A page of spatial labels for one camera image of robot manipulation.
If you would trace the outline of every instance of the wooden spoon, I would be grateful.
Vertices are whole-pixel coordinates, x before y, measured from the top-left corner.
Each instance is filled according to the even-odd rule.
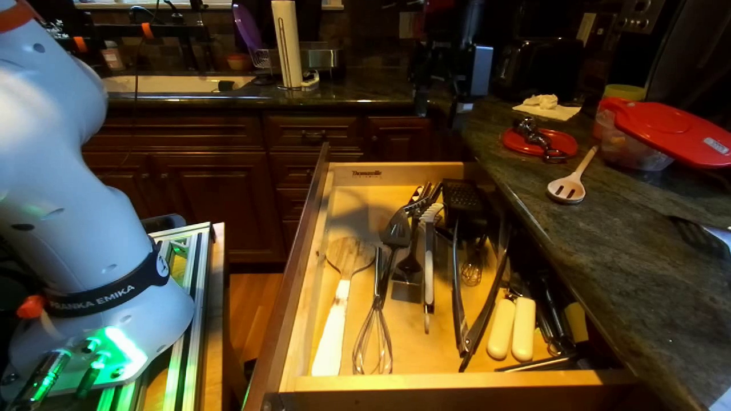
[[[562,204],[581,204],[588,196],[586,184],[581,182],[581,173],[589,167],[591,158],[596,154],[596,146],[581,160],[573,173],[550,181],[549,196]]]

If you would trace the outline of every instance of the wooden drawer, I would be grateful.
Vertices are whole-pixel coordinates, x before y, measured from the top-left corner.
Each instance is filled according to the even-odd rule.
[[[325,328],[338,274],[322,254],[335,238],[380,245],[377,230],[420,182],[471,177],[461,161],[333,161],[317,165],[298,238],[286,265],[278,307],[273,314],[244,408],[613,408],[638,392],[624,368],[497,371],[517,363],[492,360],[485,341],[467,371],[455,346],[450,280],[437,274],[437,312],[423,330],[423,306],[390,286],[387,323],[394,341],[394,374],[354,374],[351,346],[373,301],[373,269],[357,274],[345,314],[341,374],[313,376],[312,363]],[[467,299],[468,320],[485,297]],[[535,359],[549,355],[535,338]]]
[[[358,160],[361,151],[332,153],[332,160]],[[275,184],[294,184],[301,191],[312,184],[317,153],[275,153],[270,154]]]
[[[438,146],[426,117],[365,117],[365,134],[370,149]]]
[[[317,113],[266,113],[267,146],[273,151],[313,151],[332,143],[333,151],[358,151],[358,117],[317,117]]]

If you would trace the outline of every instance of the plastic container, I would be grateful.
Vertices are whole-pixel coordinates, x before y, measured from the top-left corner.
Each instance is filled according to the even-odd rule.
[[[634,85],[608,85],[604,96],[624,97],[624,101],[642,101],[644,89]],[[646,146],[629,132],[614,127],[614,113],[610,109],[596,109],[594,117],[594,138],[600,158],[608,165],[656,173],[670,167],[675,160],[663,151]]]

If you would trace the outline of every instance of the dark countertop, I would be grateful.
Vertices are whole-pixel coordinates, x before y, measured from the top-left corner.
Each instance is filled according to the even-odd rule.
[[[547,182],[588,153],[591,118],[570,126],[581,153],[567,165],[509,153],[508,103],[485,101],[465,120],[465,142],[527,224],[547,258],[586,304],[616,355],[671,408],[709,408],[731,389],[731,256],[710,256],[663,214],[731,224],[728,173],[671,165],[661,176],[608,167],[582,176],[588,198],[562,205]]]
[[[221,94],[109,94],[109,103],[203,103],[243,107],[409,107],[411,87],[405,70],[354,70],[322,80],[313,89],[284,89],[282,80],[256,78],[254,83]]]

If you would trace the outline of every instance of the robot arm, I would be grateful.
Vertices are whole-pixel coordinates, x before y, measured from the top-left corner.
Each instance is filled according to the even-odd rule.
[[[81,154],[105,105],[96,73],[26,3],[0,0],[0,238],[49,299],[45,322],[18,327],[9,342],[8,401],[123,383],[194,314],[130,200]]]

